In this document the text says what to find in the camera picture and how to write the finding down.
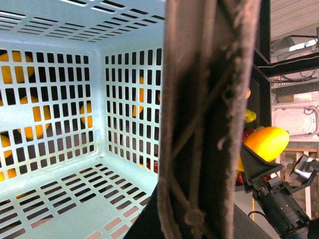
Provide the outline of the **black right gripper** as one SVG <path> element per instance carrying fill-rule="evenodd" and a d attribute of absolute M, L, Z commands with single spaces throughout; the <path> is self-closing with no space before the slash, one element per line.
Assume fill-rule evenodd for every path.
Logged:
<path fill-rule="evenodd" d="M 242 144 L 240 157 L 244 168 L 244 181 L 253 186 L 253 197 L 260 205 L 268 223 L 282 239 L 317 239 L 319 220 L 310 219 L 293 197 L 294 190 L 280 177 L 265 181 L 264 177 L 284 167 L 267 162 L 248 146 Z"/>

